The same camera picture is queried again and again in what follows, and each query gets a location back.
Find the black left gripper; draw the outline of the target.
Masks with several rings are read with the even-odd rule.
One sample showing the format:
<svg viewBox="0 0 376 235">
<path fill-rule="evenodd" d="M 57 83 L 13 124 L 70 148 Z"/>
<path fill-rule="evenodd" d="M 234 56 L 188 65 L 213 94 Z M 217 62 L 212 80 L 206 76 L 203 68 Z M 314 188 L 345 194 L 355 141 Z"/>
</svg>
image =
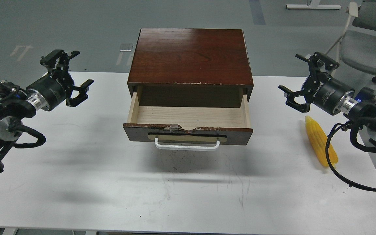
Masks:
<svg viewBox="0 0 376 235">
<path fill-rule="evenodd" d="M 66 100 L 67 106 L 76 107 L 88 99 L 87 92 L 94 80 L 88 79 L 81 86 L 74 86 L 74 81 L 69 73 L 70 60 L 79 54 L 80 51 L 73 51 L 69 55 L 63 50 L 53 50 L 48 55 L 41 57 L 40 64 L 48 72 L 26 88 L 27 101 L 36 110 L 51 111 L 64 100 Z M 78 92 L 74 98 L 71 97 L 73 91 Z"/>
</svg>

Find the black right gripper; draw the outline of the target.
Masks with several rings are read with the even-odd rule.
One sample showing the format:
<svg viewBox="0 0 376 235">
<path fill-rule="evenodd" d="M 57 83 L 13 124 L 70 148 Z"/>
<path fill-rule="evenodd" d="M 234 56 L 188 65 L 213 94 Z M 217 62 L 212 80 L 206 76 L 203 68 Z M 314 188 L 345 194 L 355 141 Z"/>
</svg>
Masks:
<svg viewBox="0 0 376 235">
<path fill-rule="evenodd" d="M 287 99 L 285 104 L 301 113 L 308 113 L 310 103 L 313 103 L 328 114 L 337 115 L 343 96 L 353 97 L 355 92 L 349 85 L 333 78 L 332 73 L 340 64 L 321 52 L 306 56 L 296 54 L 295 57 L 308 64 L 309 75 L 301 91 L 293 92 L 285 86 L 278 86 Z M 306 103 L 299 104 L 295 101 L 300 96 L 305 98 Z"/>
</svg>

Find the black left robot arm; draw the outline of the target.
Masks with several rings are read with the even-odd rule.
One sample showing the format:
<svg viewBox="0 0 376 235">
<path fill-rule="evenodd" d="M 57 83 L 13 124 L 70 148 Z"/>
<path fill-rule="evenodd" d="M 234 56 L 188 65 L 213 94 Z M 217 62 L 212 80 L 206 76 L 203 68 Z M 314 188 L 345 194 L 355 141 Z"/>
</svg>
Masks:
<svg viewBox="0 0 376 235">
<path fill-rule="evenodd" d="M 93 80 L 76 86 L 69 73 L 69 62 L 79 53 L 69 55 L 58 49 L 42 56 L 40 64 L 48 72 L 25 89 L 0 81 L 0 173 L 4 171 L 2 159 L 10 149 L 36 148 L 46 142 L 42 133 L 25 126 L 22 119 L 34 117 L 39 110 L 51 111 L 62 102 L 76 107 L 88 98 Z"/>
</svg>

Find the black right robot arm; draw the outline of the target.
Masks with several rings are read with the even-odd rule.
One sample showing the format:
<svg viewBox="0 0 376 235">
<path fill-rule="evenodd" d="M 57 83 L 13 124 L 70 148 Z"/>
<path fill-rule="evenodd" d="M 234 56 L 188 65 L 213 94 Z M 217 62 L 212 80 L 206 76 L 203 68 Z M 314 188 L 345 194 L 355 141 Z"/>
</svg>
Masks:
<svg viewBox="0 0 376 235">
<path fill-rule="evenodd" d="M 296 55 L 309 66 L 307 76 L 301 89 L 293 92 L 285 86 L 278 86 L 284 92 L 286 105 L 301 112 L 309 112 L 311 104 L 319 107 L 331 116 L 343 113 L 347 122 L 334 125 L 325 137 L 312 134 L 313 140 L 319 140 L 320 150 L 316 153 L 324 160 L 333 174 L 349 185 L 365 191 L 376 192 L 376 188 L 364 186 L 342 176 L 334 167 L 330 142 L 339 131 L 350 131 L 351 144 L 366 153 L 376 153 L 376 99 L 370 88 L 363 88 L 355 95 L 354 89 L 332 77 L 339 63 L 329 56 L 315 52 L 313 55 Z"/>
</svg>

